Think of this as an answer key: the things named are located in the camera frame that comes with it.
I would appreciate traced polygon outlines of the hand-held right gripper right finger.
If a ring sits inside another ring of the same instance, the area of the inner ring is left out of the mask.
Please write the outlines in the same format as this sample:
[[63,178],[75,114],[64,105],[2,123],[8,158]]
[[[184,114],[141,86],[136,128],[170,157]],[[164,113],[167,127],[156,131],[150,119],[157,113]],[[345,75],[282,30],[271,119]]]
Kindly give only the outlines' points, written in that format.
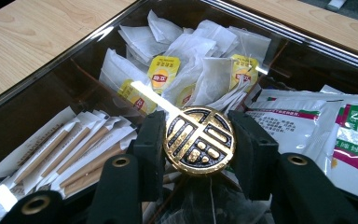
[[336,188],[316,163],[279,144],[250,116],[230,111],[236,149],[230,166],[247,199],[271,200],[276,224],[358,224],[358,202]]

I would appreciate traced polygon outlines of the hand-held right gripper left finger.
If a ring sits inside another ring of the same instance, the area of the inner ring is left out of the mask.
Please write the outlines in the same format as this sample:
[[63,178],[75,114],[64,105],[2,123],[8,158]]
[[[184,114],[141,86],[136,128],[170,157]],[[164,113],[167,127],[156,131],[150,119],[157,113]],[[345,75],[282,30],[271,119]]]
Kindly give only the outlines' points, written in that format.
[[162,197],[165,113],[147,115],[129,151],[109,158],[95,191],[88,224],[142,224],[143,202]]

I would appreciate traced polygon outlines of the row of paper-wrapped wooden stirrers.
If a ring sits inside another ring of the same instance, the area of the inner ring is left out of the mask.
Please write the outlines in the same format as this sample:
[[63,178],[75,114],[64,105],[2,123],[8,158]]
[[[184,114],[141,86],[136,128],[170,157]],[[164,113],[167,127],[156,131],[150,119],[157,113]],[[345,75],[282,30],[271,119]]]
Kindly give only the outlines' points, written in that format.
[[0,219],[22,197],[58,191],[64,199],[97,183],[104,162],[126,151],[131,122],[101,110],[66,107],[0,161]]

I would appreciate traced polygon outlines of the pile of white printed sachets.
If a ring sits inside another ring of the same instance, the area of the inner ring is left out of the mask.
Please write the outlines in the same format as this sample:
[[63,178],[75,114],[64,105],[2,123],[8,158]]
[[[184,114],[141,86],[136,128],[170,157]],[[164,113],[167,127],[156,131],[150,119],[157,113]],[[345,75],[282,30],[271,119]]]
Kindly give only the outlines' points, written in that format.
[[309,157],[336,187],[358,197],[358,95],[264,89],[245,114],[280,153]]

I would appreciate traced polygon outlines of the pile of white tea bags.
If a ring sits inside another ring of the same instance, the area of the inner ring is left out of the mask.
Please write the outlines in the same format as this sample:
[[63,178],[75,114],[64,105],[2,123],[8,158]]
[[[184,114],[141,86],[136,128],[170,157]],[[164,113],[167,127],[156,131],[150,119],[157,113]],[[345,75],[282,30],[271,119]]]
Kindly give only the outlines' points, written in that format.
[[146,26],[121,26],[126,55],[108,49],[99,80],[136,109],[161,108],[133,87],[139,81],[176,107],[206,105],[228,112],[259,77],[271,39],[234,26],[201,21],[181,28],[149,11]]

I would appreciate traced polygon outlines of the white metal stand frame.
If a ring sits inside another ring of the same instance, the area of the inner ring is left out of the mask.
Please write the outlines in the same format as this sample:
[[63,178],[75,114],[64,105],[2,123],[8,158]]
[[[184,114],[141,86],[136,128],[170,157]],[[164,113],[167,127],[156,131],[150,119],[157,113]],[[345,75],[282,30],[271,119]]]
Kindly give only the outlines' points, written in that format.
[[326,8],[331,11],[338,11],[342,8],[342,6],[346,3],[347,0],[331,0]]

